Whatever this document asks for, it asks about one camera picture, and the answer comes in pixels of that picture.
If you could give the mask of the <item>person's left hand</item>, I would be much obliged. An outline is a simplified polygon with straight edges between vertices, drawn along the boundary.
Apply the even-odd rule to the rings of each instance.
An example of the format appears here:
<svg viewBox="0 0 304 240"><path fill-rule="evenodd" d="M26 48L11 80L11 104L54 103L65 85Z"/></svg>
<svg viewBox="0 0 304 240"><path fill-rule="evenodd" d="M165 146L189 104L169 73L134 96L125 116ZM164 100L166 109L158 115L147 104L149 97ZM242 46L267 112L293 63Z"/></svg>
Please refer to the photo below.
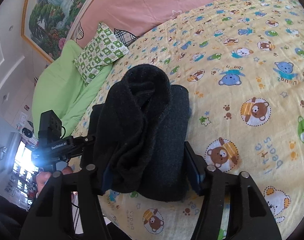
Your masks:
<svg viewBox="0 0 304 240"><path fill-rule="evenodd" d="M71 174L71 173L73 173L73 170L70 166L67 166L62 170L62 173L64 175ZM51 176L52 176L52 173L44 172L44 171L41 171L38 175L36 175L36 183L37 183L36 197L38 197L38 195L40 194L40 192L42 191L42 189L44 188L45 184L47 183L47 181L49 180L49 178Z"/></svg>

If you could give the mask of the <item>dark sleeved left forearm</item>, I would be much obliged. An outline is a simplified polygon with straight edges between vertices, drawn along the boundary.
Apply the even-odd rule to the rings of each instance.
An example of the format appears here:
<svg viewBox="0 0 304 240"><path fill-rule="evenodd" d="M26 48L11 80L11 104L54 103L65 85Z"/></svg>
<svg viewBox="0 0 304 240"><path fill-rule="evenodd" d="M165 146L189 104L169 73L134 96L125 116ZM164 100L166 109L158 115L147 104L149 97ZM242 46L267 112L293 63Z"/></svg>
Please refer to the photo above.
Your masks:
<svg viewBox="0 0 304 240"><path fill-rule="evenodd" d="M0 239L19 239L28 211L0 195Z"/></svg>

